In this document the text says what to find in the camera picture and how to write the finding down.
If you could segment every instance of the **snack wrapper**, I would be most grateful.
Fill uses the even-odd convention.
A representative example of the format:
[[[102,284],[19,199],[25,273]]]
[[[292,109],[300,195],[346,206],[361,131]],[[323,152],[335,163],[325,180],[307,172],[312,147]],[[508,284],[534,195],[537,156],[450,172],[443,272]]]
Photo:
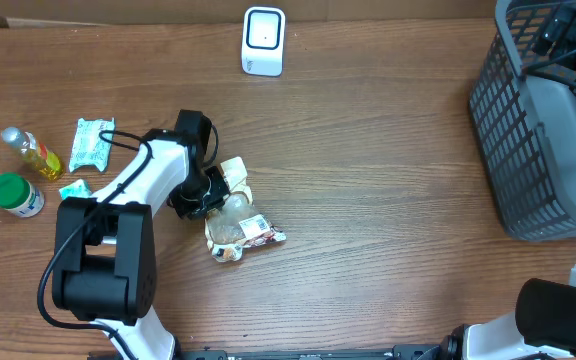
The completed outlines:
[[[115,118],[110,121],[79,119],[75,141],[72,144],[70,164],[68,165],[70,172],[86,165],[93,165],[100,172],[106,170],[111,144],[99,138],[99,133],[103,130],[115,130]],[[108,140],[112,140],[111,134],[104,136]]]
[[[248,172],[240,157],[221,163],[230,195],[206,216],[208,249],[219,262],[237,261],[243,250],[286,240],[286,235],[252,205]]]
[[[61,200],[66,200],[69,196],[89,198],[92,195],[88,182],[84,179],[79,179],[70,185],[66,185],[59,189]]]

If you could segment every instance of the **green lid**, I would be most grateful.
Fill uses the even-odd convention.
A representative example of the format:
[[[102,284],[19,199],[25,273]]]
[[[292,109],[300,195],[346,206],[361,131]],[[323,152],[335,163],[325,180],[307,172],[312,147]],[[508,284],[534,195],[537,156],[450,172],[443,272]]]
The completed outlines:
[[[28,181],[14,173],[0,175],[0,207],[14,209],[28,199],[30,185]]]

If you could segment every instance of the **mesh basket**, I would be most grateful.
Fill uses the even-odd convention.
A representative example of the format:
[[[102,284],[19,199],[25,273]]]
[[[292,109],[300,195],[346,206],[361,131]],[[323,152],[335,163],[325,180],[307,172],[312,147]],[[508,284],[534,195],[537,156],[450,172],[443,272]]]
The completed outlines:
[[[497,26],[479,79],[469,100],[475,137],[506,232],[529,241],[576,236],[576,220],[553,187],[538,129],[519,101],[522,66],[546,60],[533,44],[562,2],[500,0]],[[566,1],[576,7],[576,1]],[[500,5],[505,9],[500,21]],[[544,69],[571,79],[576,73],[558,65]]]

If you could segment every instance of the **gray plastic basket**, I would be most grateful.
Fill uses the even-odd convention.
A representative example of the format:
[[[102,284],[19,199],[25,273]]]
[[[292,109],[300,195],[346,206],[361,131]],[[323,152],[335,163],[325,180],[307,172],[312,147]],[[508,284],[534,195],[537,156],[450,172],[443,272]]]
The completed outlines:
[[[529,241],[576,236],[576,98],[563,85],[521,76],[523,66],[547,59],[533,44],[562,3],[576,7],[498,1],[498,33],[469,100],[500,221],[510,236]],[[545,71],[576,79],[558,65]]]

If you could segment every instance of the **white packet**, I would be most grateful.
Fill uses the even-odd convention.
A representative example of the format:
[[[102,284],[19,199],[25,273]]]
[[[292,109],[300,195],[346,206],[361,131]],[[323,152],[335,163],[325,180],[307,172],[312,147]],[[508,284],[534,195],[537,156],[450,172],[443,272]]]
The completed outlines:
[[[79,119],[68,164],[70,172],[86,165],[94,165],[100,172],[106,170],[111,144],[99,138],[99,133],[103,130],[115,130],[115,118],[110,121]],[[112,140],[112,134],[104,137]]]

